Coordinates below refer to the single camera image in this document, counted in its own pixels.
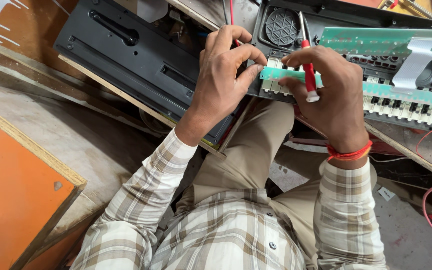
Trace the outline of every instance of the hand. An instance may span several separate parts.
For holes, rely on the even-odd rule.
[[[306,86],[291,77],[279,84],[288,86],[308,123],[324,133],[339,153],[363,148],[369,139],[363,119],[363,71],[330,48],[314,46],[284,57],[289,67],[312,63],[321,73],[324,87],[318,89],[320,100],[308,103]]]
[[[192,102],[175,129],[176,136],[189,146],[198,145],[204,135],[236,109],[267,64],[264,54],[251,44],[230,49],[233,40],[250,42],[251,34],[243,27],[225,25],[208,35],[206,47],[200,53]],[[237,69],[248,59],[255,64],[236,78]]]

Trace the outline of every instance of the green circuit board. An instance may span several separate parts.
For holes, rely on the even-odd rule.
[[[316,87],[323,87],[320,74],[315,74]],[[283,77],[294,77],[304,82],[304,72],[296,70],[287,70],[279,68],[264,67],[261,70],[259,78],[262,80],[279,81]],[[422,104],[432,105],[432,92],[422,91],[415,89],[412,95],[401,94],[391,91],[393,86],[381,83],[363,82],[363,94],[369,96],[376,96],[381,98],[410,101]]]
[[[340,54],[405,57],[413,37],[432,38],[432,29],[326,27],[319,44]]]

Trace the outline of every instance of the wrist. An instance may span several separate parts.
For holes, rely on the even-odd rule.
[[[364,132],[357,132],[352,134],[352,136],[345,136],[340,139],[330,139],[329,144],[340,154],[353,153],[358,150],[361,150],[368,144],[369,134],[366,130]],[[354,170],[359,169],[366,164],[368,160],[368,155],[364,155],[357,160],[344,161],[332,158],[329,160],[329,164],[334,167],[345,169],[345,170]]]
[[[174,132],[184,144],[196,146],[211,128],[213,127],[204,117],[201,117],[189,107],[177,123]]]
[[[353,133],[349,136],[329,138],[329,144],[340,154],[352,153],[363,148],[369,140],[366,130]]]

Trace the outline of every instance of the black plastic panel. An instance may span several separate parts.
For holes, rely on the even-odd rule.
[[[54,49],[179,121],[193,98],[199,75],[198,53],[190,52],[114,1],[96,2],[79,1]],[[234,115],[219,122],[204,138],[219,143]]]

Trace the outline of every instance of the orange wooden panel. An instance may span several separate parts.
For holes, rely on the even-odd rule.
[[[89,226],[91,221],[92,220],[89,220],[84,224],[81,224],[80,228],[70,233],[30,263],[26,264],[22,270],[55,270],[58,264],[71,250],[74,243],[79,239],[81,234],[86,231],[86,228]]]
[[[0,129],[0,270],[11,267],[74,188]]]
[[[66,11],[71,12],[79,0],[57,1]],[[0,24],[9,28],[8,31],[0,27],[0,35],[18,43],[19,46],[0,37],[0,41],[3,42],[1,45],[80,80],[86,80],[84,74],[58,59],[58,52],[53,50],[53,44],[68,15],[52,0],[20,2],[29,9],[18,9],[12,4],[7,4],[0,13]]]

